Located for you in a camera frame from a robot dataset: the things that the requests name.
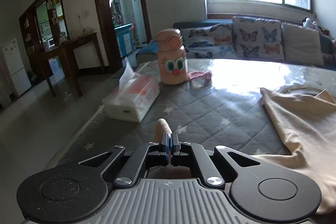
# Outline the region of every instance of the wooden side table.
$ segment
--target wooden side table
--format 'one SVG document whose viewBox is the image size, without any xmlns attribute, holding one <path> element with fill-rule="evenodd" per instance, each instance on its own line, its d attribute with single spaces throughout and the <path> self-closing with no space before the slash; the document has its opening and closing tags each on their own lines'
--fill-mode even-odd
<svg viewBox="0 0 336 224">
<path fill-rule="evenodd" d="M 97 33 L 92 33 L 89 35 L 86 35 L 84 37 L 80 37 L 76 40 L 71 40 L 66 44 L 60 45 L 58 47 L 55 47 L 52 50 L 43 52 L 39 57 L 39 63 L 40 63 L 40 67 L 41 70 L 43 72 L 43 76 L 45 78 L 45 80 L 48 83 L 49 89 L 53 95 L 53 97 L 56 96 L 55 91 L 53 89 L 53 86 L 50 82 L 49 77 L 47 77 L 47 73 L 42 65 L 42 61 L 43 60 L 48 60 L 50 58 L 56 57 L 56 56 L 62 56 L 63 57 L 63 61 L 65 62 L 66 68 L 69 71 L 69 75 L 75 85 L 76 91 L 78 93 L 78 96 L 81 97 L 83 95 L 78 80 L 77 80 L 77 71 L 78 71 L 78 65 L 76 62 L 76 58 L 75 58 L 75 54 L 74 54 L 74 49 L 83 46 L 84 44 L 87 44 L 88 42 L 93 42 L 97 55 L 98 55 L 98 59 L 99 59 L 99 63 L 100 63 L 100 67 L 101 67 L 101 71 L 103 74 L 105 74 L 105 68 L 104 68 L 104 62 L 103 62 L 103 58 L 101 56 L 101 51 L 100 51 L 100 47 L 98 44 L 98 39 L 97 39 Z"/>
</svg>

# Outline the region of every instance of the pink water bottle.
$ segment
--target pink water bottle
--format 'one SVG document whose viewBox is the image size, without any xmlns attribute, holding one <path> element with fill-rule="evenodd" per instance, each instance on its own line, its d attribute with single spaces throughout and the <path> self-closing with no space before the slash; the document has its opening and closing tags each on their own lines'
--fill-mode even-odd
<svg viewBox="0 0 336 224">
<path fill-rule="evenodd" d="M 188 78 L 186 53 L 180 30 L 165 29 L 156 35 L 157 62 L 161 81 L 167 85 L 178 85 Z"/>
</svg>

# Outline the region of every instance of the table leg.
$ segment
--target table leg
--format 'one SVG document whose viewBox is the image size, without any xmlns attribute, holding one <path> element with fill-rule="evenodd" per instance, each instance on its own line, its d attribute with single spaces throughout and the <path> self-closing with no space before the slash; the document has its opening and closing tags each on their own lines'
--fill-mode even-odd
<svg viewBox="0 0 336 224">
<path fill-rule="evenodd" d="M 75 76 L 77 78 L 80 75 L 79 75 L 79 68 L 78 68 L 78 65 L 77 65 L 75 53 L 74 53 L 73 50 L 68 49 L 67 50 L 67 55 L 68 55 L 68 60 L 69 60 L 70 66 L 72 67 L 72 70 L 75 72 Z"/>
<path fill-rule="evenodd" d="M 53 85 L 51 84 L 50 79 L 49 79 L 49 77 L 47 76 L 47 74 L 46 74 L 46 72 L 45 72 L 45 70 L 44 70 L 42 61 L 40 62 L 40 67 L 41 67 L 41 70 L 42 70 L 43 77 L 44 77 L 44 79 L 47 81 L 47 84 L 48 84 L 48 86 L 49 86 L 49 89 L 50 89 L 50 91 L 51 91 L 52 96 L 53 96 L 53 97 L 56 97 L 56 93 L 55 93 L 55 91 L 54 91 Z"/>
<path fill-rule="evenodd" d="M 96 48 L 96 52 L 97 52 L 97 55 L 98 55 L 101 71 L 103 72 L 103 74 L 105 74 L 104 61 L 103 61 L 103 57 L 101 56 L 101 51 L 100 51 L 100 47 L 99 47 L 99 44 L 98 44 L 97 36 L 94 35 L 92 40 L 93 40 L 93 44 Z"/>
<path fill-rule="evenodd" d="M 73 68 L 72 68 L 72 66 L 71 66 L 71 64 L 69 62 L 69 59 L 68 59 L 68 51 L 65 48 L 63 48 L 62 49 L 62 53 L 63 53 L 64 61 L 65 61 L 66 65 L 67 65 L 67 67 L 69 69 L 70 77 L 72 78 L 72 81 L 75 84 L 75 88 L 76 88 L 76 91 L 78 93 L 78 96 L 82 97 L 83 93 L 82 93 L 81 88 L 79 86 L 79 83 L 77 81 L 76 74 L 73 71 Z"/>
</svg>

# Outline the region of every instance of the blue cabinet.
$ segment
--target blue cabinet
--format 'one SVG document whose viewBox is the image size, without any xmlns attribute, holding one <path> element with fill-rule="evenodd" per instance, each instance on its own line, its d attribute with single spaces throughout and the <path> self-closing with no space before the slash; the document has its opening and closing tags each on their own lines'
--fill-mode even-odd
<svg viewBox="0 0 336 224">
<path fill-rule="evenodd" d="M 133 24 L 130 23 L 114 29 L 121 57 L 124 57 L 135 50 L 131 31 L 133 28 Z"/>
</svg>

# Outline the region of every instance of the tissue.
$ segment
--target tissue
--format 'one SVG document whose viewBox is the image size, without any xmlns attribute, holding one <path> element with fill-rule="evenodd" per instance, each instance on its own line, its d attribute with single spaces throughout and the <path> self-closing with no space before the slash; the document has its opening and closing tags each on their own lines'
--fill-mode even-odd
<svg viewBox="0 0 336 224">
<path fill-rule="evenodd" d="M 141 122 L 160 93 L 154 75 L 134 73 L 127 59 L 119 87 L 103 99 L 105 112 L 112 119 Z"/>
</svg>

